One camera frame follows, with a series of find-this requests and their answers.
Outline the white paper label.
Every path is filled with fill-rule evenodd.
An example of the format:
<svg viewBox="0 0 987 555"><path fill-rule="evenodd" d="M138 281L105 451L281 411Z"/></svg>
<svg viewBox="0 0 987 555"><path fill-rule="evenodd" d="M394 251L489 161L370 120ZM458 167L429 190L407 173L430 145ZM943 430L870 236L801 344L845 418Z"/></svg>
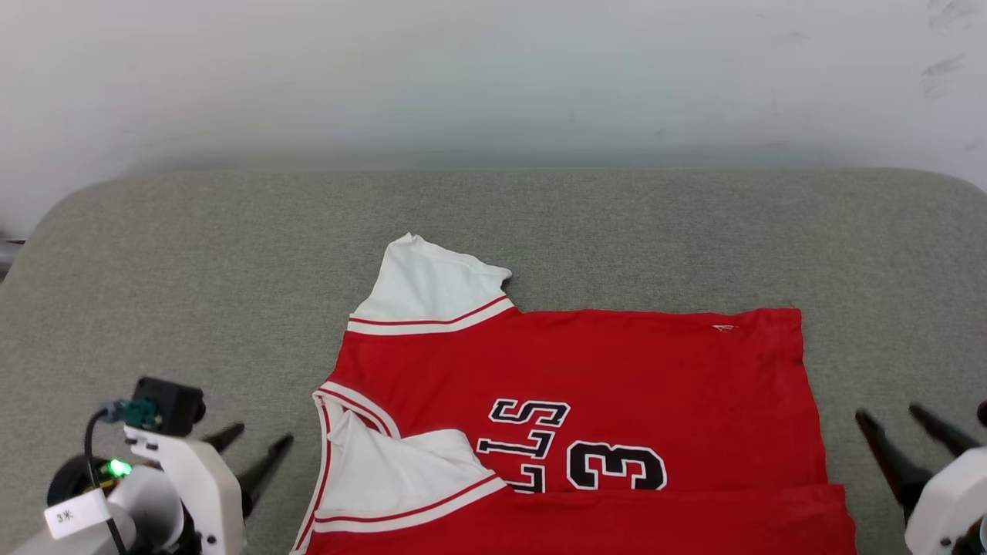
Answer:
<svg viewBox="0 0 987 555"><path fill-rule="evenodd" d="M93 526L105 526L106 521L113 519L101 489L90 489L85 494L50 506L43 516L54 540L63 540Z"/></svg>

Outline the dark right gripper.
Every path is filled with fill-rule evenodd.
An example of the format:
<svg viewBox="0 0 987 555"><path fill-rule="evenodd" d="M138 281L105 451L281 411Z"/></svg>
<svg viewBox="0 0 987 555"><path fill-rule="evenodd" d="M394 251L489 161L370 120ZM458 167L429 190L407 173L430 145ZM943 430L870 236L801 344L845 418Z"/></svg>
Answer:
<svg viewBox="0 0 987 555"><path fill-rule="evenodd" d="M908 411L928 438L947 449L953 457L962 456L966 451L979 449L982 443L973 439L959 426L938 417L923 405L911 403ZM891 494L898 502L904 523L911 516L933 473L916 464L886 436L884 426L866 410L854 413L861 435L866 440L871 456L874 457ZM977 520L961 537L953 542L953 555L987 555L987 519Z"/></svg>

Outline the red and white basketball jersey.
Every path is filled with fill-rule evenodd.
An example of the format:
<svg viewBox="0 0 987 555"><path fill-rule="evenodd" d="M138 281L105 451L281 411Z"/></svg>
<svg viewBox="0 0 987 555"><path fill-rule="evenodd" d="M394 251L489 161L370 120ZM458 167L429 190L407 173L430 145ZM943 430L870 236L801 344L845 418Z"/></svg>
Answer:
<svg viewBox="0 0 987 555"><path fill-rule="evenodd" d="M510 277L387 247L291 555L857 555L800 310L524 312Z"/></svg>

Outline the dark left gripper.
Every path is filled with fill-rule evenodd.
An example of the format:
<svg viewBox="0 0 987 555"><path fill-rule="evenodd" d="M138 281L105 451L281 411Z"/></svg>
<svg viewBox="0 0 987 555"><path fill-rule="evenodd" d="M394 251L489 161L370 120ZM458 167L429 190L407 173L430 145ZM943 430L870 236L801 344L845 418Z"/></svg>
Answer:
<svg viewBox="0 0 987 555"><path fill-rule="evenodd" d="M202 442L223 454L243 432L243 422L232 422L204 436ZM292 433L285 433L237 475L244 520L256 510L293 443ZM186 513L163 470L150 463L130 464L120 458L94 457L94 461L96 478L106 494L121 540L127 545L127 555L172 555L182 543ZM46 505L55 506L92 488L87 458L74 456L54 473L47 488Z"/></svg>

